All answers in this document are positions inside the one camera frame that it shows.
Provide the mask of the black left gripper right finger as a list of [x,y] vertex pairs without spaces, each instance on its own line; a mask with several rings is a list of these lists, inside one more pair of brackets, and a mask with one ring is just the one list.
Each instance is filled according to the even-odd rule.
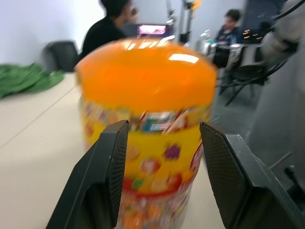
[[285,189],[240,135],[200,123],[203,157],[225,229],[305,229],[305,200]]

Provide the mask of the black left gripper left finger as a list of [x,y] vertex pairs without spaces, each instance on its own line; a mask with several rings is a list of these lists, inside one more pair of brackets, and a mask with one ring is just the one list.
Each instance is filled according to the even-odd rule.
[[74,166],[46,229],[115,229],[122,196],[127,120],[108,125]]

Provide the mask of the yellow lollipop jar orange lid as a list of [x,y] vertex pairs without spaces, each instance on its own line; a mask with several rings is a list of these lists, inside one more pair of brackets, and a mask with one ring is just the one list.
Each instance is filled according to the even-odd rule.
[[200,167],[216,67],[170,38],[123,39],[75,67],[84,141],[106,126],[130,129],[117,229],[180,229]]

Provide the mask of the black folding chair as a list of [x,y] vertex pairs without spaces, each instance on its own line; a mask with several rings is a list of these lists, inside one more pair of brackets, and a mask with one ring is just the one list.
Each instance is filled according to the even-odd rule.
[[219,69],[224,69],[221,83],[218,85],[222,94],[232,88],[233,95],[225,104],[228,106],[236,96],[248,85],[251,96],[254,96],[254,85],[263,86],[271,73],[264,63],[261,46],[215,43],[209,55]]

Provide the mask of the green cloth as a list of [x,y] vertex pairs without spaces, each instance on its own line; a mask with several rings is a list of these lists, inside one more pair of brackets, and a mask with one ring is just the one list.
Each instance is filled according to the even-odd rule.
[[13,94],[44,92],[64,78],[63,71],[49,72],[37,63],[0,64],[0,100]]

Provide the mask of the black office chair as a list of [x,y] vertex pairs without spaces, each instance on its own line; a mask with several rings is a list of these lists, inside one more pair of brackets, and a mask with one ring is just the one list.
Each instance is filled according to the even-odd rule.
[[74,71],[79,55],[74,41],[54,41],[43,49],[45,67],[50,71]]

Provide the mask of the person in dark blue top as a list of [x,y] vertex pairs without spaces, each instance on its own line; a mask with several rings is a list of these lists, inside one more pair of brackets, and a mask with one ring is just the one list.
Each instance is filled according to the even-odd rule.
[[217,33],[215,41],[225,43],[226,45],[240,43],[241,31],[237,25],[240,18],[240,10],[230,9],[225,14],[224,24]]

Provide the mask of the person in black shirt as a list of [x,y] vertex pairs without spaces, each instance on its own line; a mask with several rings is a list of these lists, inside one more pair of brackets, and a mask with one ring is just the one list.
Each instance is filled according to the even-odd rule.
[[132,0],[99,0],[106,10],[106,16],[94,23],[87,31],[80,54],[80,59],[97,48],[125,38],[122,26],[130,20]]

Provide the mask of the monitor with pink screen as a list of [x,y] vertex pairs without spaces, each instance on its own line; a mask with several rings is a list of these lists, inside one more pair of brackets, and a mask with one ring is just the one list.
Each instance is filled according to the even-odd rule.
[[141,37],[164,37],[166,25],[139,24],[137,27],[137,38]]

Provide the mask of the grey metal stand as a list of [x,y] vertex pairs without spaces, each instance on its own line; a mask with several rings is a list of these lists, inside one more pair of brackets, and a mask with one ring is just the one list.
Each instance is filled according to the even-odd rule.
[[194,18],[194,12],[201,6],[202,0],[181,0],[181,12],[177,18],[173,9],[172,0],[164,0],[167,11],[166,25],[175,33],[178,28],[177,41],[184,46],[190,44],[191,26]]

